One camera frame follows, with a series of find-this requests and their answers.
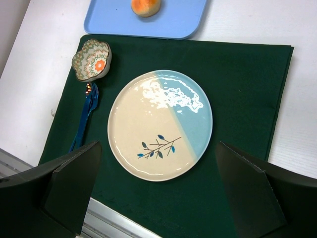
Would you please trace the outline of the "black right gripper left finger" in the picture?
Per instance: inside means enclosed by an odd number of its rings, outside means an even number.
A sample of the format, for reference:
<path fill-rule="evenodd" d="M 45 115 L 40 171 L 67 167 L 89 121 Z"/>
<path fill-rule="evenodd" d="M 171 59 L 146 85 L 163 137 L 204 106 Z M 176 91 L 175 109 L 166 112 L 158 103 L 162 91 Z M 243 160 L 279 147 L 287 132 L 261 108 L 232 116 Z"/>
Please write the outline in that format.
<path fill-rule="evenodd" d="M 0 180 L 2 238 L 74 238 L 81 234 L 102 145 L 86 144 Z"/>

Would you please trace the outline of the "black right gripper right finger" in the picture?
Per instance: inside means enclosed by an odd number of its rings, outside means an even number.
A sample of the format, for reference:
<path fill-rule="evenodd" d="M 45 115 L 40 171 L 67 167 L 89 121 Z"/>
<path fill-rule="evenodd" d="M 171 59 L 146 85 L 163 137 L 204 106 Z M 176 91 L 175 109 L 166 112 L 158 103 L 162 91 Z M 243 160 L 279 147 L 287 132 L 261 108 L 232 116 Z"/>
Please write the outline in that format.
<path fill-rule="evenodd" d="M 216 146 L 216 161 L 238 237 L 317 236 L 315 178 L 260 160 L 224 142 Z"/>

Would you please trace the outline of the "round golden bread bun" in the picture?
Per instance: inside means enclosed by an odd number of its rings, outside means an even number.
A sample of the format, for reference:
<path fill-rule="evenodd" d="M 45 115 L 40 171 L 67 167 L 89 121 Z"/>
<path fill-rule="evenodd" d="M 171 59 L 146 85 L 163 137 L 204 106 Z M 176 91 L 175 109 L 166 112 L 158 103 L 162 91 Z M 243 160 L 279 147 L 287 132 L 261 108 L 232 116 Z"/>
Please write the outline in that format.
<path fill-rule="evenodd" d="M 132 0 L 131 9 L 140 17 L 150 17 L 158 13 L 161 0 Z"/>

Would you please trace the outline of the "shiny blue metal fork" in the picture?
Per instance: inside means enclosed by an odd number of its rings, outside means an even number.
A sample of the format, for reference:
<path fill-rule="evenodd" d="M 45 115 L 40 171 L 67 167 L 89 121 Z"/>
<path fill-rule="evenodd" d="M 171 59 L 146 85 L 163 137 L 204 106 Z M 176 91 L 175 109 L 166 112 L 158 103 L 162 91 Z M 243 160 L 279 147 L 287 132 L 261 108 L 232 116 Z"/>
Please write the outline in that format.
<path fill-rule="evenodd" d="M 75 149 L 75 146 L 77 148 L 81 147 L 83 144 L 84 139 L 84 133 L 86 129 L 86 125 L 89 119 L 90 114 L 96 107 L 98 106 L 99 101 L 99 90 L 94 82 L 90 82 L 92 91 L 88 97 L 86 97 L 86 101 L 83 107 L 83 111 L 80 118 L 79 127 L 76 133 L 76 136 L 72 142 L 72 145 L 69 149 L 69 152 L 73 151 Z"/>

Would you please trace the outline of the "shiny blue metal spoon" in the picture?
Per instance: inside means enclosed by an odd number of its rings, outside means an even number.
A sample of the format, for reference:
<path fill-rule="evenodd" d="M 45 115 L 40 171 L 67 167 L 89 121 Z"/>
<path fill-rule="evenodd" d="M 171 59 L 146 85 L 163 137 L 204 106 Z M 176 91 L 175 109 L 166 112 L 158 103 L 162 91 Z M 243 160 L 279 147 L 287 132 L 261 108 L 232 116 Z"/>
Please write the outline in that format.
<path fill-rule="evenodd" d="M 86 90 L 85 90 L 86 97 L 90 95 L 91 91 L 92 91 L 91 84 L 87 83 Z"/>

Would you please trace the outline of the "beige and blue ceramic plate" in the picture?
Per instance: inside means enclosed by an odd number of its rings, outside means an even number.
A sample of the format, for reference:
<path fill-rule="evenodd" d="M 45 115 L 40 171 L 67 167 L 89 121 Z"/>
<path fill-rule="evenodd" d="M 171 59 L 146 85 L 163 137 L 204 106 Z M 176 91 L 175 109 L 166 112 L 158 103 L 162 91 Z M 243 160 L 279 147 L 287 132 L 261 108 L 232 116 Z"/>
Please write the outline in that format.
<path fill-rule="evenodd" d="M 130 174 L 147 181 L 174 179 L 206 152 L 213 127 L 209 99 L 193 79 L 155 70 L 131 80 L 109 113 L 111 151 Z"/>

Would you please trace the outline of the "flower-shaped patterned small bowl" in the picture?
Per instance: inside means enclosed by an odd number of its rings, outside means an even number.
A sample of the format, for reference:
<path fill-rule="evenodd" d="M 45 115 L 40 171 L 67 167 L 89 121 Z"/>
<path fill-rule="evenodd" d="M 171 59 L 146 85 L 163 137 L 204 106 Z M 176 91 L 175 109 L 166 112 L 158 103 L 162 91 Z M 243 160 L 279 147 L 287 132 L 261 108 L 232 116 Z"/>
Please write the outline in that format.
<path fill-rule="evenodd" d="M 72 68 L 81 82 L 92 82 L 106 76 L 110 69 L 112 51 L 107 42 L 89 39 L 72 58 Z"/>

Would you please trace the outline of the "light blue plastic tray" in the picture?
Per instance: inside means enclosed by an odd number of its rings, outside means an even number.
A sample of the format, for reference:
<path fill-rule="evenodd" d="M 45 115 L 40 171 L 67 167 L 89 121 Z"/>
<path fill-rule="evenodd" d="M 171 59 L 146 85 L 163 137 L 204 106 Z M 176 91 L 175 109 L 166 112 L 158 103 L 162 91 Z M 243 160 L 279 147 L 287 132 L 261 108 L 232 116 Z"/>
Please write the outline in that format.
<path fill-rule="evenodd" d="M 129 0 L 90 2 L 84 30 L 88 34 L 186 39 L 199 28 L 207 0 L 163 0 L 158 13 L 137 16 Z"/>

